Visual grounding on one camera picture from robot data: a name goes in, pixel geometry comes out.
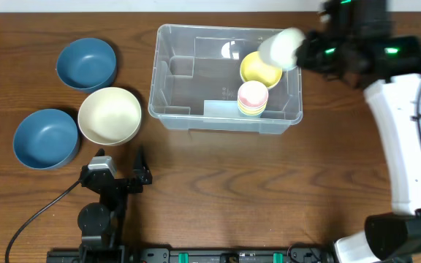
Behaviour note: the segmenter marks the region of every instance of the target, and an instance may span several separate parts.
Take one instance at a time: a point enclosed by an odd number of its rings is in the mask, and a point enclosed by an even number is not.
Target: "wooden table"
[[[394,14],[399,34],[421,37],[421,14]],[[0,14],[0,262],[14,232],[79,176],[99,148],[87,140],[54,171],[20,164],[12,136],[30,113],[76,113],[86,94],[56,76],[71,41],[99,37],[119,57],[115,86],[138,91],[147,111],[156,30],[164,23],[286,28],[318,26],[314,13]],[[301,123],[281,136],[169,131],[146,114],[129,144],[106,148],[129,175],[144,144],[152,186],[130,199],[126,241],[173,248],[288,247],[328,243],[390,211],[390,184],[376,124],[361,91],[303,73]],[[35,220],[12,248],[12,262],[44,262],[51,248],[80,244],[77,215],[98,196],[78,187]]]

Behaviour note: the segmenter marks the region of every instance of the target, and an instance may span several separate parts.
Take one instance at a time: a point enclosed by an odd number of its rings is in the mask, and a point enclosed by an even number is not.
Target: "white backdrop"
[[[317,11],[322,0],[0,0],[0,12]],[[392,11],[421,11],[421,0],[390,0]]]

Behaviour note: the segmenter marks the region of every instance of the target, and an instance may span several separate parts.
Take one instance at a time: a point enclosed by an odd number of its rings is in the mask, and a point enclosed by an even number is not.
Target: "clear plastic bin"
[[[157,32],[149,113],[168,129],[282,134],[303,117],[301,71],[284,72],[261,118],[240,116],[240,63],[281,29],[163,25]]]

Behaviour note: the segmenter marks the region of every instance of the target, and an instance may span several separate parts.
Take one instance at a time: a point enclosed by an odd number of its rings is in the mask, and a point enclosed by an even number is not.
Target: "bowl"
[[[100,145],[122,145],[139,131],[142,110],[137,98],[122,88],[103,88],[89,95],[77,116],[80,131]]]
[[[268,89],[278,84],[283,73],[282,69],[262,62],[258,51],[249,53],[240,65],[240,76],[243,82],[259,81]]]
[[[69,87],[85,93],[95,92],[115,80],[115,52],[100,39],[76,40],[59,55],[56,72]]]
[[[74,120],[65,112],[39,110],[25,118],[13,141],[17,159],[32,169],[56,169],[70,163],[79,150]]]

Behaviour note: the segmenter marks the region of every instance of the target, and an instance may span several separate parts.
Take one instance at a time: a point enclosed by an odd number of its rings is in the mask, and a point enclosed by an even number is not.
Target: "green light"
[[[386,47],[384,49],[384,51],[385,51],[386,54],[397,54],[397,53],[399,53],[399,49],[395,48],[395,47]]]
[[[329,54],[334,53],[334,51],[335,51],[335,48],[331,48],[331,49],[326,50],[326,51],[325,51],[325,53],[326,53],[327,55],[329,55]]]

